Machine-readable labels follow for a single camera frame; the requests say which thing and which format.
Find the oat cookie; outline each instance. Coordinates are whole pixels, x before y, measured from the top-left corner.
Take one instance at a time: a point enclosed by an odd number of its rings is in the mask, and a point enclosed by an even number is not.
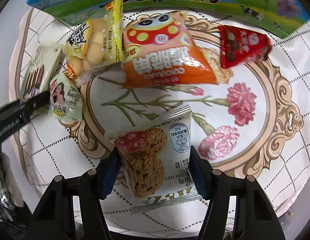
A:
[[[154,194],[164,181],[164,166],[156,157],[143,158],[138,155],[137,161],[128,169],[130,188],[134,196],[143,198]]]

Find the cranberry oat cookie package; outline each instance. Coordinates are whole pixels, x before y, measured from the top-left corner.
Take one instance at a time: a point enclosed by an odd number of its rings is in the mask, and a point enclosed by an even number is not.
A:
[[[200,198],[188,171],[191,150],[191,108],[188,104],[148,125],[105,136],[121,156],[131,190],[132,213]]]
[[[219,30],[222,68],[268,58],[272,44],[265,34],[228,25],[219,26]]]
[[[214,72],[184,24],[186,13],[152,16],[123,31],[124,88],[211,83]]]

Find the white grid pattern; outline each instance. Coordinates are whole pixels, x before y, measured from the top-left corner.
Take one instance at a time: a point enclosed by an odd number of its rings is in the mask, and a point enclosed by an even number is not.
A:
[[[127,24],[144,11],[146,9],[125,13],[124,23]],[[212,22],[266,33],[227,15],[212,13],[212,16],[207,12],[192,9],[189,14]],[[38,40],[55,40],[65,44],[66,38],[73,30],[74,27],[44,12],[33,10],[22,59],[20,84]],[[270,33],[268,35],[272,37],[274,44],[270,59],[273,65],[280,66],[281,75],[290,81],[293,90],[292,101],[299,106],[305,123],[303,129],[285,143],[281,156],[271,162],[270,170],[264,169],[258,178],[273,205],[277,207],[293,195],[310,176],[310,21],[284,40]],[[63,62],[58,71],[65,69]],[[58,174],[65,178],[75,177],[98,165],[98,160],[90,159],[80,152],[77,142],[69,138],[69,129],[40,112],[21,130],[20,141],[29,182],[40,193],[44,193],[49,182]],[[207,209],[206,201],[196,200],[153,210],[147,214],[131,215],[131,203],[124,197],[128,194],[127,191],[125,187],[115,186],[111,195],[102,202],[104,215],[111,230],[144,237],[172,238],[198,234]],[[232,197],[227,229],[232,228],[234,209],[235,198]],[[74,198],[74,210],[75,220],[80,222],[78,198]]]

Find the yellow snack package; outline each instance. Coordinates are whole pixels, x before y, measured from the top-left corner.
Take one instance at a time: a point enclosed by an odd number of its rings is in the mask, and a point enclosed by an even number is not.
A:
[[[122,1],[106,4],[68,38],[68,77],[77,87],[122,61]]]

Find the screw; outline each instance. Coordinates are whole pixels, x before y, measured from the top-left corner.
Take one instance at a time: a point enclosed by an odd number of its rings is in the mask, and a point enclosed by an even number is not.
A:
[[[97,173],[97,171],[95,169],[90,169],[88,171],[88,175],[95,175]]]
[[[59,182],[63,179],[63,177],[61,175],[57,175],[55,178],[54,178],[54,181],[55,182]]]
[[[218,176],[218,175],[221,175],[222,172],[221,172],[220,170],[218,170],[218,169],[214,169],[214,170],[213,170],[213,174],[216,175],[216,176]]]
[[[249,181],[254,181],[255,180],[254,176],[252,176],[252,175],[248,175],[246,178]]]

